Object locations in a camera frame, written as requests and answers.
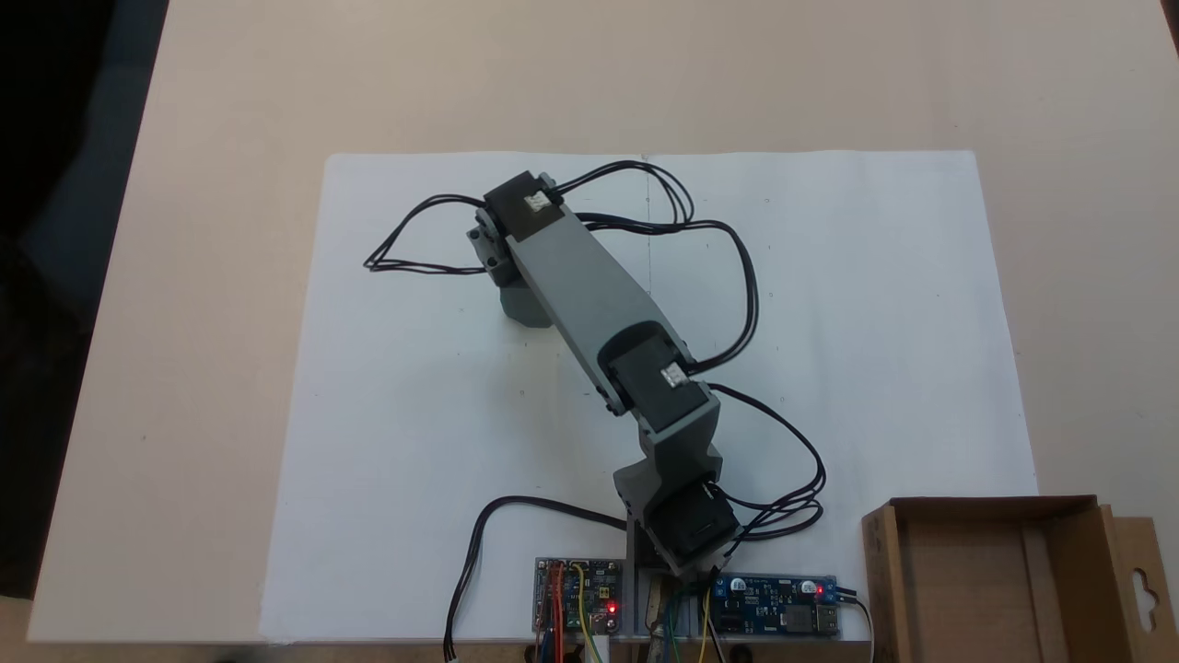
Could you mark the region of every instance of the cardboard box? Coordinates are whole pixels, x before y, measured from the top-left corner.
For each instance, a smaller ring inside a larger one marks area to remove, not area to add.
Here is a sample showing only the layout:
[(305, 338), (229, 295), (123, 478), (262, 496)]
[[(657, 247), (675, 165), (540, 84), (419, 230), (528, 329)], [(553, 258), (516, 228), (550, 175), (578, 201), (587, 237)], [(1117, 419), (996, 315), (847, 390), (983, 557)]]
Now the cardboard box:
[(1154, 523), (1093, 495), (894, 499), (863, 536), (876, 663), (1179, 661)]

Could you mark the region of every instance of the green wire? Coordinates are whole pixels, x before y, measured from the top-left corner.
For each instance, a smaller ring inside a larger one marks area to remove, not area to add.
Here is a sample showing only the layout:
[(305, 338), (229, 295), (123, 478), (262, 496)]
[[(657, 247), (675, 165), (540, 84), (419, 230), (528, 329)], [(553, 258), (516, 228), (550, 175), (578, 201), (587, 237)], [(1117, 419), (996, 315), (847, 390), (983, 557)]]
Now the green wire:
[(601, 655), (598, 654), (598, 644), (593, 642), (593, 636), (590, 635), (590, 629), (586, 628), (586, 624), (590, 623), (586, 619), (586, 572), (580, 565), (574, 564), (573, 567), (578, 570), (578, 576), (581, 577), (578, 583), (578, 616), (581, 619), (581, 635), (585, 636), (590, 649), (593, 650), (593, 659), (601, 663)]
[(665, 626), (667, 629), (667, 639), (671, 641), (671, 652), (672, 656), (676, 657), (676, 663), (680, 663), (679, 645), (676, 644), (676, 619), (679, 616), (679, 602), (686, 592), (687, 586), (676, 590), (676, 593), (671, 595), (671, 603), (667, 605), (667, 624)]

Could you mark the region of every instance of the robotic arm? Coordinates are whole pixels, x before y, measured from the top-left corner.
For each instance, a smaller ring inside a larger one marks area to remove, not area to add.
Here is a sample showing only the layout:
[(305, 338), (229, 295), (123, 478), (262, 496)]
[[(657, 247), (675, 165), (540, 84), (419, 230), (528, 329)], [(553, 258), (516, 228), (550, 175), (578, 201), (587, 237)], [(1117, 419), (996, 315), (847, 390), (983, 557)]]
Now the robotic arm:
[(526, 327), (555, 324), (606, 408), (634, 416), (646, 458), (614, 472), (614, 487), (672, 572), (687, 572), (738, 527), (705, 486), (720, 477), (720, 402), (687, 378), (684, 341), (547, 175), (523, 172), (485, 201), (467, 236), (503, 313)]

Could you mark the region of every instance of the power module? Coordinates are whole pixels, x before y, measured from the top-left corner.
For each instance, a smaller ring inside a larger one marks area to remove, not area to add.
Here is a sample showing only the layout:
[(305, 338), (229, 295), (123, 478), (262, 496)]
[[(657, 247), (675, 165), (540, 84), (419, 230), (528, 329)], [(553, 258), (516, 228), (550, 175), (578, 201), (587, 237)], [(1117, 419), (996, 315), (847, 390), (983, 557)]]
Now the power module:
[[(560, 623), (571, 632), (580, 632), (579, 602), (582, 597), (581, 575), (586, 578), (584, 593), (586, 624), (592, 635), (613, 634), (621, 624), (623, 560), (621, 559), (553, 559), (538, 558), (532, 585), (532, 625), (547, 630), (559, 608)], [(554, 590), (559, 604), (554, 606)]]
[(722, 634), (839, 635), (839, 600), (834, 576), (717, 577), (709, 613)]

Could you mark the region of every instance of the table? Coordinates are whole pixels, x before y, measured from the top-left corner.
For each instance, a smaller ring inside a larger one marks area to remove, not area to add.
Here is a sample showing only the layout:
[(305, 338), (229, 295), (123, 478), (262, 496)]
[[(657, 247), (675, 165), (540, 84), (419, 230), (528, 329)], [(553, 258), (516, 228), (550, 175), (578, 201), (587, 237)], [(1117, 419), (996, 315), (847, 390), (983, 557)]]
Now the table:
[(1179, 569), (1157, 0), (174, 0), (154, 71), (34, 639), (258, 638), (336, 152), (973, 149), (1040, 487), (1154, 516)]

